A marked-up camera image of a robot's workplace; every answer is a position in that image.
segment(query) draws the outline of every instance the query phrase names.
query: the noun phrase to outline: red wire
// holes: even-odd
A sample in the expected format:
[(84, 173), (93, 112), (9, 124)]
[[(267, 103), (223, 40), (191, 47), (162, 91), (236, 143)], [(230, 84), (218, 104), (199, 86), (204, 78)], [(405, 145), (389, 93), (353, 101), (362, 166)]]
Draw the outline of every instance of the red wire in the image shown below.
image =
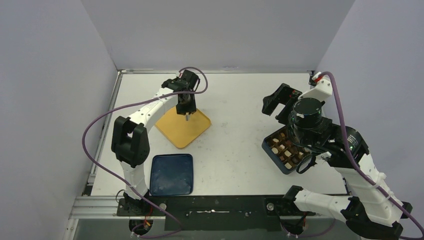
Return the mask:
[(147, 217), (150, 217), (150, 215), (152, 215), (152, 212), (153, 212), (153, 206), (150, 205), (150, 212), (146, 216), (144, 216), (144, 226), (146, 226)]
[(305, 212), (304, 215), (305, 215), (305, 218), (303, 219), (303, 226), (305, 227), (306, 226), (306, 215), (308, 215), (308, 213)]
[(314, 82), (315, 82), (315, 83), (318, 83), (318, 82), (319, 82), (319, 81), (320, 81), (323, 77), (324, 77), (324, 75), (317, 77), (317, 78), (314, 80)]

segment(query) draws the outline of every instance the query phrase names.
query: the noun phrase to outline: black mounting plate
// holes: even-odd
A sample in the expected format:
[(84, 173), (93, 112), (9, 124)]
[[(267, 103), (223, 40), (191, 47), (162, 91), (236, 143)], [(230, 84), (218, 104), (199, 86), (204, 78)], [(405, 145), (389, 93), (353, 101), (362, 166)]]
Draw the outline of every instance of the black mounting plate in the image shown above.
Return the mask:
[[(156, 205), (166, 204), (166, 211), (175, 216), (184, 231), (242, 231), (264, 229), (281, 231), (280, 216), (303, 216), (302, 211), (293, 210), (282, 201), (283, 195), (235, 195), (235, 196), (150, 196)], [(267, 210), (273, 203), (278, 209)], [(121, 198), (116, 212), (120, 217), (138, 217)], [(153, 209), (151, 216), (165, 214)], [(165, 218), (165, 231), (174, 231), (180, 226), (170, 217)]]

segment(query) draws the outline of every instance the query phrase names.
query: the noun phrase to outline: dark blue tray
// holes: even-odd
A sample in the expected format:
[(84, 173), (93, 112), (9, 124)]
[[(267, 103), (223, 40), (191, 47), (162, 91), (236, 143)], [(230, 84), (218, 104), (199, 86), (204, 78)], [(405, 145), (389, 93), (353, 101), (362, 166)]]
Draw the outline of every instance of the dark blue tray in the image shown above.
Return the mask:
[(193, 156), (166, 154), (153, 157), (150, 171), (152, 196), (187, 195), (193, 192)]
[[(262, 142), (262, 149), (265, 151), (266, 154), (268, 154), (268, 156), (272, 159), (272, 161), (280, 169), (280, 171), (283, 174), (288, 175), (288, 174), (292, 173), (294, 170), (296, 170), (297, 165), (296, 166), (293, 166), (290, 169), (288, 169), (284, 165), (284, 163), (281, 161), (280, 157), (277, 156), (275, 153), (273, 153), (272, 147), (270, 147), (268, 145), (268, 143), (267, 143), (267, 142), (270, 142), (273, 138), (278, 138), (279, 139), (280, 138), (280, 136), (279, 136), (280, 133), (284, 133), (285, 134), (284, 141), (288, 140), (288, 138), (287, 138), (287, 128), (286, 128), (286, 126), (284, 126), (284, 127), (280, 128), (280, 129), (278, 129), (277, 131), (273, 132), (271, 135), (265, 137), (265, 139)], [(306, 152), (305, 152), (305, 149), (304, 148), (302, 148), (302, 147), (296, 147), (296, 146), (293, 146), (291, 148), (292, 149), (295, 149), (296, 153), (302, 152), (303, 155), (306, 156)]]

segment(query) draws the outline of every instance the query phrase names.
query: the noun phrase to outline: blue tray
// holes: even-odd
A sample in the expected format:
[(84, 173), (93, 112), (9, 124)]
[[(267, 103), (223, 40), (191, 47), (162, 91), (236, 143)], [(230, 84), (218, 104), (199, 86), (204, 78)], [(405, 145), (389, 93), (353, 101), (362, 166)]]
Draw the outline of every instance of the blue tray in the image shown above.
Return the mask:
[(187, 195), (193, 192), (193, 156), (166, 154), (153, 157), (150, 172), (152, 196)]

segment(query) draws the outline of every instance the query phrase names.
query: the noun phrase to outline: wire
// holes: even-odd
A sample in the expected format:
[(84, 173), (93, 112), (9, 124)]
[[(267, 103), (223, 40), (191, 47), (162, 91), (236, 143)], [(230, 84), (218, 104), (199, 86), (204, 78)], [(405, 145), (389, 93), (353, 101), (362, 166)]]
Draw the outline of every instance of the wire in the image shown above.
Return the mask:
[(303, 222), (303, 226), (305, 226), (305, 220), (306, 220), (306, 216), (308, 215), (307, 212), (305, 212), (303, 214), (303, 216), (299, 219), (299, 221), (294, 225), (295, 227), (299, 226), (299, 224), (301, 224)]
[(125, 191), (125, 189), (121, 189), (121, 190), (119, 190), (119, 191), (116, 193), (115, 201), (116, 201), (117, 203), (119, 203), (119, 201), (118, 201), (118, 195), (119, 195), (119, 193), (120, 193), (120, 192), (122, 192), (122, 191)]
[(290, 236), (297, 236), (298, 238), (303, 239), (303, 238), (315, 238), (315, 237), (325, 235), (328, 232), (330, 232), (334, 228), (335, 225), (336, 225), (336, 219), (333, 219), (331, 225), (327, 229), (325, 229), (324, 231), (322, 231), (320, 233), (313, 233), (313, 234), (309, 234), (309, 235), (303, 235), (303, 234), (295, 235), (295, 234), (292, 234), (289, 231), (287, 231), (287, 229), (283, 226), (283, 224), (281, 224), (281, 227), (282, 227), (282, 229), (284, 229), (284, 231), (286, 233), (290, 234)]
[(146, 227), (146, 224), (148, 223), (147, 222), (147, 217), (150, 217), (150, 215), (152, 215), (152, 213), (153, 213), (153, 207), (152, 206), (150, 206), (150, 212), (146, 215), (146, 216), (144, 216), (144, 227)]
[[(325, 71), (321, 73), (319, 76), (325, 76), (327, 75), (330, 78), (331, 84), (332, 84), (332, 90), (334, 93), (334, 100), (335, 105), (337, 107), (337, 113), (338, 113), (338, 119), (340, 121), (341, 126), (341, 135), (343, 138), (343, 144), (344, 149), (346, 151), (347, 158), (349, 159), (350, 163), (352, 164), (353, 168), (361, 175), (369, 184), (375, 186), (376, 183), (370, 179), (365, 173), (362, 172), (358, 164), (355, 162), (354, 156), (352, 156), (351, 150), (349, 149), (349, 142), (348, 142), (348, 134), (346, 132), (346, 124), (345, 124), (345, 117), (343, 116), (343, 110), (342, 110), (342, 104), (340, 101), (339, 92), (337, 90), (336, 80), (333, 76), (333, 74), (329, 71)], [(395, 201), (389, 194), (381, 187), (377, 186), (377, 189), (386, 197), (388, 200), (394, 204), (398, 209), (400, 209), (411, 221), (419, 228), (421, 231), (422, 237), (406, 237), (406, 236), (400, 236), (400, 239), (406, 239), (406, 240), (422, 240), (424, 239), (424, 228), (421, 226), (421, 224), (405, 209), (403, 208), (397, 201)]]
[[(303, 159), (297, 165), (296, 172), (298, 174), (304, 174), (306, 171), (308, 171), (312, 166), (314, 166), (316, 164), (315, 163), (316, 159), (317, 159), (317, 156), (313, 155), (312, 153), (309, 153), (308, 155), (304, 156)], [(308, 162), (308, 164), (304, 168), (302, 168), (302, 170), (301, 170), (301, 167), (307, 161), (310, 161), (310, 162)]]
[(196, 86), (196, 88), (194, 89), (194, 91), (195, 91), (195, 92), (198, 90), (199, 85), (200, 85), (200, 79), (198, 79), (198, 80), (197, 80), (197, 86)]
[[(162, 235), (158, 235), (158, 236), (140, 236), (141, 238), (145, 238), (145, 239), (155, 239), (155, 238), (161, 238), (161, 237), (165, 237), (165, 236), (169, 236), (175, 233), (178, 233), (182, 230), (182, 224), (181, 222), (172, 214), (170, 214), (169, 212), (167, 212), (166, 210), (163, 210), (162, 208), (160, 208), (158, 205), (154, 204), (153, 202), (151, 202), (149, 199), (145, 198), (143, 195), (141, 195), (134, 187), (132, 187), (132, 185), (125, 180), (124, 178), (122, 178), (121, 176), (119, 176), (118, 174), (116, 174), (115, 172), (111, 171), (110, 169), (108, 169), (107, 167), (103, 166), (102, 164), (100, 164), (99, 162), (97, 162), (89, 153), (89, 151), (87, 150), (87, 146), (86, 146), (86, 136), (87, 136), (87, 132), (90, 130), (90, 128), (97, 123), (97, 121), (99, 121), (100, 119), (102, 119), (103, 117), (116, 112), (118, 110), (121, 109), (126, 109), (126, 108), (130, 108), (130, 107), (135, 107), (135, 106), (140, 106), (140, 105), (144, 105), (144, 104), (149, 104), (151, 102), (154, 101), (158, 101), (159, 99), (163, 99), (163, 98), (167, 98), (169, 96), (173, 96), (173, 95), (178, 95), (178, 94), (202, 94), (204, 92), (206, 92), (206, 90), (208, 89), (208, 79), (206, 78), (206, 75), (197, 67), (193, 67), (193, 66), (188, 66), (188, 67), (184, 67), (182, 69), (179, 70), (179, 72), (186, 70), (186, 69), (194, 69), (196, 71), (198, 71), (204, 79), (204, 83), (205, 83), (205, 87), (202, 91), (177, 91), (177, 92), (171, 92), (159, 97), (155, 97), (155, 98), (151, 98), (149, 100), (146, 101), (141, 101), (141, 102), (137, 102), (137, 103), (132, 103), (132, 104), (127, 104), (127, 105), (123, 105), (114, 109), (111, 109), (105, 113), (103, 113), (102, 115), (98, 116), (96, 119), (94, 119), (92, 122), (90, 122), (90, 124), (87, 126), (87, 128), (85, 128), (84, 133), (82, 134), (82, 149), (84, 150), (85, 155), (87, 155), (88, 159), (90, 159), (90, 161), (93, 162), (93, 164), (95, 164), (97, 167), (105, 170), (106, 172), (108, 172), (109, 174), (113, 175), (114, 177), (116, 177), (117, 179), (121, 180), (122, 182), (124, 182), (129, 189), (131, 189), (137, 196), (139, 196), (142, 200), (144, 200), (145, 202), (147, 202), (148, 204), (152, 205), (153, 207), (155, 207), (156, 209), (158, 209), (159, 211), (161, 211), (162, 213), (164, 213), (165, 215), (167, 215), (168, 217), (170, 217), (171, 219), (173, 219), (174, 221), (176, 221), (178, 223), (178, 225), (180, 226), (179, 229), (169, 232), (169, 233), (165, 233)], [(139, 225), (135, 226), (132, 229), (132, 232), (134, 232), (135, 229), (137, 229), (137, 227), (139, 227)]]

